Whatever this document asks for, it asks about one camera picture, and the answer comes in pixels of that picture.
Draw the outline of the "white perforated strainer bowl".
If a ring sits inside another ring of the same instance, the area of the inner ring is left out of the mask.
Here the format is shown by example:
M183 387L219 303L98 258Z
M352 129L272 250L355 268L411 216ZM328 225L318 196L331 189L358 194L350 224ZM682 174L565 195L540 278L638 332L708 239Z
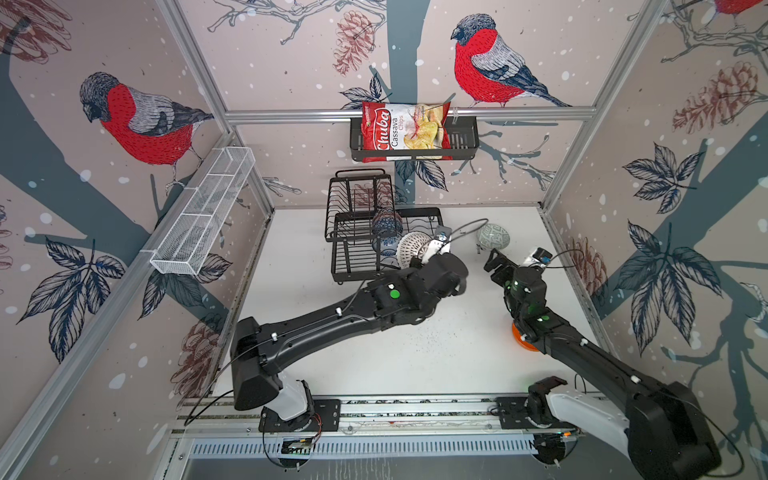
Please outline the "white perforated strainer bowl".
M426 253L432 237L423 232L410 232L399 241L396 249L396 259L401 269L409 268L411 261L416 258L421 261Z

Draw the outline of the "blue floral ceramic bowl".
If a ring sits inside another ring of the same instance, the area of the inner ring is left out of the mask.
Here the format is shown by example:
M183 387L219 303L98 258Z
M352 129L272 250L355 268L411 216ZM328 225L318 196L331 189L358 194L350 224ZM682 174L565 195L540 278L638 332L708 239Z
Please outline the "blue floral ceramic bowl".
M371 246L375 252L383 257L394 257L400 240L399 235L377 236L371 241Z

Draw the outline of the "blue triangle patterned bowl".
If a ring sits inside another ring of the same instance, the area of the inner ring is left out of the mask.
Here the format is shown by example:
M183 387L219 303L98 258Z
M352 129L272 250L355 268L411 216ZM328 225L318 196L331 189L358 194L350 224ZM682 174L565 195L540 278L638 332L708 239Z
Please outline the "blue triangle patterned bowl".
M402 220L394 209L379 209L372 220L372 233L374 236L401 236L403 232Z

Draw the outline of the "black wire dish rack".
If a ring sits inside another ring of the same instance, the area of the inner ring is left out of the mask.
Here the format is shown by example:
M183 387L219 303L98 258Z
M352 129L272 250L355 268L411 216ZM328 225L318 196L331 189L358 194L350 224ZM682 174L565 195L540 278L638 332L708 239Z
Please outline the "black wire dish rack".
M338 284L397 269L397 246L405 235L435 234L442 226L436 207L398 207L395 183L382 168L339 170L329 180L324 236Z

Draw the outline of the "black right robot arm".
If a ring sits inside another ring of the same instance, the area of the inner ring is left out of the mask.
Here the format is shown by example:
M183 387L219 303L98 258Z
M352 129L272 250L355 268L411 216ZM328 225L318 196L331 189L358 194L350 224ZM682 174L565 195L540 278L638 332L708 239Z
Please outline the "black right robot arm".
M590 432L624 454L645 479L698 479L720 467L707 417L688 387L630 367L547 306L543 273L549 260L544 249L522 264L492 250L484 269L503 288L522 341L571 368L606 400L571 392L565 380L548 377L529 388L531 421L560 420Z

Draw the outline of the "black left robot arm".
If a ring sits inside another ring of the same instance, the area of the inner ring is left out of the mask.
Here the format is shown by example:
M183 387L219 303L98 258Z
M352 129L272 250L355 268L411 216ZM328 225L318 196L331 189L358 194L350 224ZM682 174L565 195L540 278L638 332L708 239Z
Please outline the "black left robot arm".
M392 270L364 282L351 296L308 314L260 325L237 322L230 346L234 409L267 407L284 421L314 413L302 381L291 386L282 372L304 357L344 340L401 325L418 325L438 303L466 291L469 270L452 253Z

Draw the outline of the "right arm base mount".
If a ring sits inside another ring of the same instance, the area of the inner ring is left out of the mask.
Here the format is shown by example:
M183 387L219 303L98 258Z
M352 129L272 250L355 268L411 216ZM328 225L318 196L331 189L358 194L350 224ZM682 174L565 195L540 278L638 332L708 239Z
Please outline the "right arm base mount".
M530 400L527 396L497 397L488 412L499 419L504 430L577 429L575 425L557 419L543 400Z

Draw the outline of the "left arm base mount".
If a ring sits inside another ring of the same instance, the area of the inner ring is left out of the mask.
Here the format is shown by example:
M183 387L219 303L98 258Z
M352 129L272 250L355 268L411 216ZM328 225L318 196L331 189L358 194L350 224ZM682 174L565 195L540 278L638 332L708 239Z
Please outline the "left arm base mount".
M341 401L313 398L303 414L285 420L277 412L264 406L258 431L261 433L336 432L339 428Z

